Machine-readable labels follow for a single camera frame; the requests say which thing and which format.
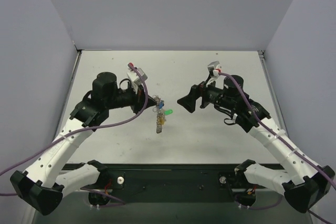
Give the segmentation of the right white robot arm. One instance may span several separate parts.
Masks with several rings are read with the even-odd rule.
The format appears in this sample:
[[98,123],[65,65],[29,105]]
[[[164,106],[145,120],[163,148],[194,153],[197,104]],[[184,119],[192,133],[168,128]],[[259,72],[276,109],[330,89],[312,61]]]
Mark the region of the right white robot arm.
[[259,185],[283,195],[287,203],[300,213],[306,213],[334,186],[335,171],[310,159],[277,125],[269,112],[243,91],[244,80],[226,76],[224,87],[217,88],[209,77],[191,87],[189,93],[178,99],[178,104],[190,113],[201,98],[201,108],[212,104],[230,117],[246,133],[255,138],[279,162],[283,170],[266,168],[250,159],[235,168],[235,174],[244,182]]

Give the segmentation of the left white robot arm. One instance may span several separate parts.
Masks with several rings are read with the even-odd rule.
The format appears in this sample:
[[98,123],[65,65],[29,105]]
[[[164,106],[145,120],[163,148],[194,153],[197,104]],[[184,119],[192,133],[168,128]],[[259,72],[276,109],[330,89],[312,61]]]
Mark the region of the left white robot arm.
[[92,82],[92,89],[71,112],[65,126],[51,146],[23,172],[15,171],[10,177],[16,194],[42,215],[52,213],[62,199],[85,186],[96,188],[113,182],[113,174],[96,160],[84,163],[66,174],[61,170],[79,146],[109,117],[109,111],[130,107],[135,116],[154,106],[144,84],[146,74],[140,68],[128,72],[126,89],[118,87],[117,76],[102,72]]

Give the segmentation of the yellow tagged key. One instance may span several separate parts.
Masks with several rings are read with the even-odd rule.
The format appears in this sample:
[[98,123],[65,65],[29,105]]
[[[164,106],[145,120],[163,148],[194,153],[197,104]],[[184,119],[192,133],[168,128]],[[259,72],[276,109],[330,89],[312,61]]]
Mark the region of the yellow tagged key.
[[157,124],[160,125],[160,126],[164,125],[165,122],[166,122],[165,118],[158,118],[157,119]]

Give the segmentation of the silver round keyring disc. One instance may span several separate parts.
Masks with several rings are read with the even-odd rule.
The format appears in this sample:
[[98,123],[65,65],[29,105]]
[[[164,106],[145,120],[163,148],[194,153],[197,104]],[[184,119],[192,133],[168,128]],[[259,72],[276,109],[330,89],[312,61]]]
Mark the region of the silver round keyring disc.
[[153,112],[156,114],[156,134],[160,134],[162,133],[163,125],[166,122],[165,110],[163,109],[164,101],[158,95],[154,95],[153,99],[156,103],[153,108]]

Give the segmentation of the green tagged key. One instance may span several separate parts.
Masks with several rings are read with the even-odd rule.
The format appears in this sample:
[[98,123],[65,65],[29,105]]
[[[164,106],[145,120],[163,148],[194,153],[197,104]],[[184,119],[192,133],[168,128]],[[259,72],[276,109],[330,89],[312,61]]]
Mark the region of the green tagged key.
[[173,113],[173,110],[172,110],[172,109],[164,110],[164,111],[163,111],[163,114],[164,114],[165,116],[170,115],[170,114],[172,114],[172,113]]

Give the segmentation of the blue tagged key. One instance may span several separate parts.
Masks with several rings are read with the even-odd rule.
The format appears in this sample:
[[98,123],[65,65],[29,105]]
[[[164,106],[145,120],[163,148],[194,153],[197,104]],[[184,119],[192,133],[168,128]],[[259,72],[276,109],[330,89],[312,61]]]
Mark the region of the blue tagged key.
[[164,107],[164,101],[161,100],[159,103],[158,103],[158,109],[162,109]]

